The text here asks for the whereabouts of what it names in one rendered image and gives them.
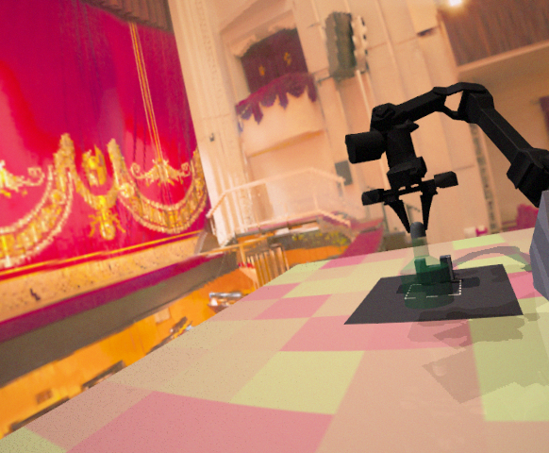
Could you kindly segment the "dark grey square mat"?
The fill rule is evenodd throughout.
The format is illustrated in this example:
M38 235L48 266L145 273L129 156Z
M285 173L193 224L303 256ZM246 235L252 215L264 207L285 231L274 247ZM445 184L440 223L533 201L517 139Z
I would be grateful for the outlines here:
M382 277L344 325L478 319L523 315L503 264L453 270L454 301L435 309L406 307L400 276Z

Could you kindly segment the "green glass bottle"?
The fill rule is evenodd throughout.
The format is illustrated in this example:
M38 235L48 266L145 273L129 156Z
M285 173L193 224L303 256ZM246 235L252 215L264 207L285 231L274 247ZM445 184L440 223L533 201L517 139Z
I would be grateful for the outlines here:
M424 225L410 226L414 259L400 270L403 296L409 309L435 309L455 299L449 264L429 256Z

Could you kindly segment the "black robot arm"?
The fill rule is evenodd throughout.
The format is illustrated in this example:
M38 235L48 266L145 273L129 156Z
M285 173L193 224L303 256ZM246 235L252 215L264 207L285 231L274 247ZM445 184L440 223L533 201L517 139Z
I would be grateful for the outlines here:
M462 92L457 110L444 105L446 96ZM387 103L372 109L370 129L345 135L350 163L363 163L404 153L415 152L410 136L419 127L415 121L434 111L452 120L477 124L507 158L511 166L507 178L538 209L542 191L549 191L549 151L532 147L494 108L493 96L481 84L458 82L447 87L433 87L400 105ZM415 156L415 157L413 157ZM416 184L427 172L423 157L409 155L409 160L394 164L386 173L392 190Z

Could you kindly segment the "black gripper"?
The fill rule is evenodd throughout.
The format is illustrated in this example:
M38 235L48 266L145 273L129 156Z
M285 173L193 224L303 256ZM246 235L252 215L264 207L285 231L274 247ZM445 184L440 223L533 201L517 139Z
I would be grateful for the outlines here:
M393 167L394 164L401 164L401 162L409 160L409 155L416 154L416 152L404 152L400 153L394 156L391 156L390 158L387 158L388 160L388 166L389 168ZM393 160L395 159L395 160ZM434 179L431 180L424 180L422 181L422 178L417 178L416 184L418 184L417 187L411 188L405 187L405 189L399 190L400 187L397 189L376 189L372 191L368 191L365 193L362 193L361 200L362 200L362 206L364 205L371 205L371 204L379 204L384 202L384 206L390 206L395 213L398 215L400 220L402 221L405 230L407 233L410 233L410 225L407 217L407 213L405 211L405 207L402 200L399 200L399 195L407 194L407 193L414 193L414 192L421 192L423 194L420 194L421 199L421 205L422 205L422 215L423 215L423 223L424 223L424 230L428 230L428 216L429 211L431 207L431 203L433 200L433 195L439 194L437 192L437 187L439 188L450 188L458 185L458 179L457 174L450 171L446 173L440 173L434 175Z

